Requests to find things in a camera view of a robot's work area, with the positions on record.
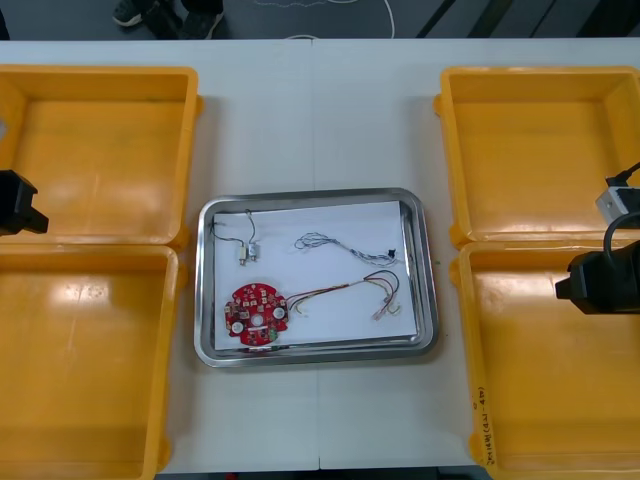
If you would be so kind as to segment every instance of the colored wires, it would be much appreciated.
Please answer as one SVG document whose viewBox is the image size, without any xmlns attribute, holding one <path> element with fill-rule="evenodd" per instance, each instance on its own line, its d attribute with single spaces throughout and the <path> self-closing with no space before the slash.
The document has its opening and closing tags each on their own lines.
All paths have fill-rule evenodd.
<svg viewBox="0 0 640 480">
<path fill-rule="evenodd" d="M 294 246 L 298 250 L 308 250 L 311 248 L 321 247 L 322 245 L 327 245 L 328 243 L 333 243 L 334 245 L 343 248 L 354 257 L 359 258 L 363 262 L 373 265 L 374 267 L 390 267 L 398 261 L 396 259 L 395 250 L 389 250 L 386 255 L 369 255 L 368 253 L 363 253 L 354 248 L 347 247 L 339 240 L 318 232 L 305 233 L 302 237 L 296 240 Z"/>
<path fill-rule="evenodd" d="M 380 320 L 386 313 L 395 315 L 400 311 L 399 306 L 394 306 L 394 300 L 398 290 L 400 289 L 400 280 L 391 270 L 378 270 L 377 272 L 373 272 L 372 274 L 363 277 L 361 280 L 352 283 L 343 283 L 341 285 L 334 285 L 332 287 L 320 288 L 291 295 L 286 299 L 287 305 L 289 306 L 289 310 L 295 309 L 296 312 L 302 314 L 300 311 L 300 305 L 307 300 L 317 297 L 318 295 L 335 292 L 336 290 L 344 290 L 345 288 L 350 288 L 361 283 L 376 285 L 385 291 L 386 295 L 383 300 L 383 305 L 373 314 L 374 320 Z"/>
</svg>

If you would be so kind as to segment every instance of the white connector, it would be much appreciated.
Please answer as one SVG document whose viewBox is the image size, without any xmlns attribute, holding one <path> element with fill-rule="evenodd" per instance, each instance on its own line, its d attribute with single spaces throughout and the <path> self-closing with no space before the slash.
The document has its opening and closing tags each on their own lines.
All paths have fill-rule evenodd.
<svg viewBox="0 0 640 480">
<path fill-rule="evenodd" d="M 238 261 L 243 266 L 247 263 L 247 247 L 244 244 L 238 247 Z"/>
<path fill-rule="evenodd" d="M 255 262 L 256 260 L 258 260 L 258 244 L 257 243 L 249 244 L 249 258 L 251 259 L 252 262 Z"/>
</svg>

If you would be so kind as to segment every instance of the white cable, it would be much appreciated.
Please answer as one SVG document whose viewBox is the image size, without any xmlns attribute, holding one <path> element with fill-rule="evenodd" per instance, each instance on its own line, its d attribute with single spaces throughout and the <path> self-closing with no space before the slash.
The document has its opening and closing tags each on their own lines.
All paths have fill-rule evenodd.
<svg viewBox="0 0 640 480">
<path fill-rule="evenodd" d="M 278 8 L 289 8 L 289 7 L 315 7 L 317 5 L 326 5 L 327 3 L 333 3 L 335 5 L 348 5 L 350 3 L 356 3 L 359 0 L 320 0 L 312 3 L 300 3 L 293 2 L 287 3 L 286 5 L 275 2 L 260 2 L 258 0 L 254 0 L 256 5 L 260 5 L 261 7 L 278 7 Z M 396 38 L 396 21 L 393 18 L 393 10 L 391 9 L 391 5 L 389 5 L 389 0 L 382 0 L 384 2 L 385 7 L 387 7 L 387 12 L 389 13 L 389 22 L 391 23 L 391 36 L 389 38 Z M 285 40 L 293 40 L 296 38 L 307 38 L 311 40 L 319 40 L 318 37 L 314 37 L 313 35 L 293 35 L 291 37 L 285 38 Z"/>
<path fill-rule="evenodd" d="M 382 1 L 387 6 L 387 12 L 389 12 L 389 21 L 391 22 L 390 38 L 396 38 L 396 21 L 393 19 L 393 10 L 391 10 L 391 5 L 389 5 L 389 0 L 382 0 Z"/>
</svg>

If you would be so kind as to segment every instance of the floor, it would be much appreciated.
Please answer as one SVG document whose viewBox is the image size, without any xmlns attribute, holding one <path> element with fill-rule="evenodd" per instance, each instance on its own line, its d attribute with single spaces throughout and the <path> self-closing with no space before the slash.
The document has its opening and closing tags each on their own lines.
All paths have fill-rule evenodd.
<svg viewBox="0 0 640 480">
<path fill-rule="evenodd" d="M 443 0 L 388 0 L 396 38 L 414 38 Z M 573 37 L 598 0 L 513 0 L 493 37 Z M 175 0 L 179 14 L 186 13 Z M 456 0 L 429 37 L 463 38 L 488 0 Z M 123 30 L 111 21 L 117 0 L 0 0 L 13 40 L 151 40 L 144 27 Z M 339 5 L 328 0 L 225 0 L 225 21 L 214 38 L 387 38 L 383 0 Z"/>
</svg>

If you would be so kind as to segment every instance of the gray wire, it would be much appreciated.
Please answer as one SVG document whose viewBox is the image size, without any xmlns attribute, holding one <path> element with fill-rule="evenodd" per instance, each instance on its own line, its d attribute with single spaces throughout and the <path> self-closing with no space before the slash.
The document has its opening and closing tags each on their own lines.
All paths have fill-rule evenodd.
<svg viewBox="0 0 640 480">
<path fill-rule="evenodd" d="M 248 208 L 244 211 L 244 213 L 247 214 L 247 217 L 249 218 L 249 221 L 251 222 L 251 228 L 253 228 L 253 233 L 251 234 L 251 238 L 249 239 L 249 243 L 253 242 L 253 237 L 256 236 L 256 224 L 253 223 L 253 217 L 251 216 L 251 210 L 249 210 Z"/>
<path fill-rule="evenodd" d="M 242 240 L 240 240 L 239 238 L 233 238 L 233 237 L 225 238 L 225 237 L 220 237 L 219 235 L 216 235 L 216 232 L 215 232 L 215 226 L 216 225 L 219 225 L 219 224 L 211 222 L 211 234 L 214 237 L 216 237 L 218 240 L 224 240 L 225 242 L 240 242 L 240 245 L 242 245 L 244 247 L 244 242 Z"/>
<path fill-rule="evenodd" d="M 256 236 L 256 224 L 253 223 L 253 217 L 251 216 L 251 210 L 247 209 L 244 211 L 247 214 L 247 218 L 249 219 L 249 221 L 251 222 L 251 228 L 253 229 L 253 233 L 251 234 L 251 238 L 249 239 L 249 241 L 247 243 L 251 243 L 254 239 L 254 237 Z M 211 222 L 211 234 L 216 237 L 218 240 L 224 240 L 225 242 L 240 242 L 240 245 L 242 245 L 244 247 L 244 241 L 240 240 L 239 238 L 234 238 L 234 237 L 221 237 L 219 235 L 216 235 L 215 232 L 215 226 L 216 225 L 221 225 L 219 223 L 215 223 L 215 222 Z"/>
<path fill-rule="evenodd" d="M 327 245 L 328 243 L 333 243 L 340 248 L 343 248 L 347 252 L 351 253 L 356 258 L 359 258 L 363 262 L 368 263 L 369 265 L 373 265 L 375 267 L 389 267 L 396 263 L 396 259 L 390 255 L 369 255 L 368 253 L 363 253 L 354 248 L 349 248 L 343 243 L 340 243 L 335 238 L 328 237 L 322 233 L 311 232 L 305 233 L 302 237 L 300 237 L 294 243 L 294 246 L 298 250 L 306 250 L 309 248 L 321 247 L 322 245 Z"/>
</svg>

